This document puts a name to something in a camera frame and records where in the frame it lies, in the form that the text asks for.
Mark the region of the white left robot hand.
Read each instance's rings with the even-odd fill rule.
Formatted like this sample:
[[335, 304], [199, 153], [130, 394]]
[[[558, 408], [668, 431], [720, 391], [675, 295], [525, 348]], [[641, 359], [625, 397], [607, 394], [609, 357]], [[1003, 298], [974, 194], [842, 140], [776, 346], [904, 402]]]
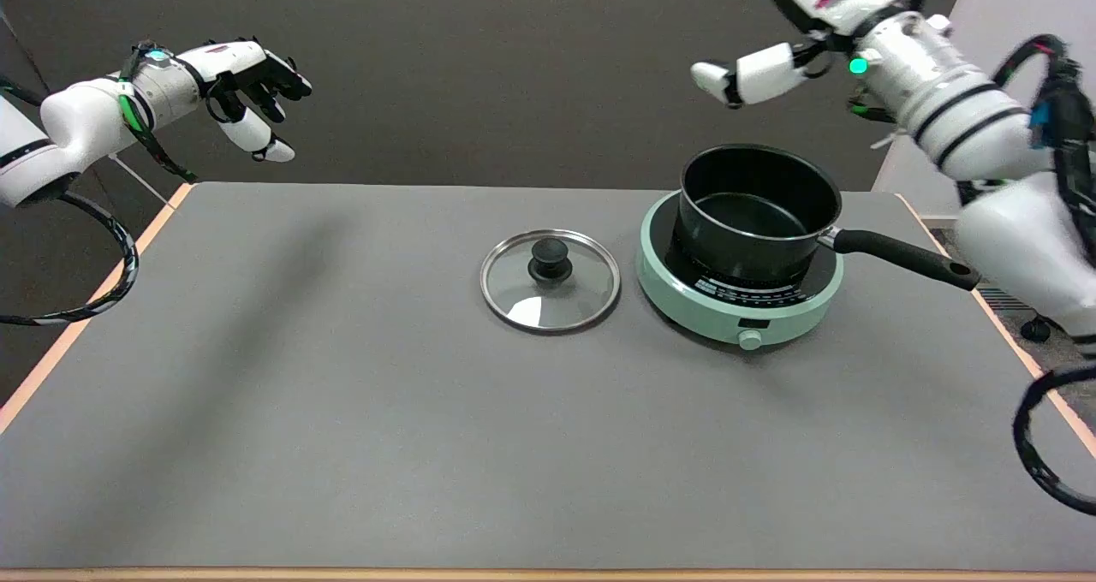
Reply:
[[231, 144], [256, 162], [294, 160], [293, 146], [271, 129], [285, 122], [279, 98], [301, 101], [313, 94], [313, 84], [290, 58], [264, 48], [258, 39], [205, 46], [179, 53], [176, 62], [191, 72], [207, 113]]

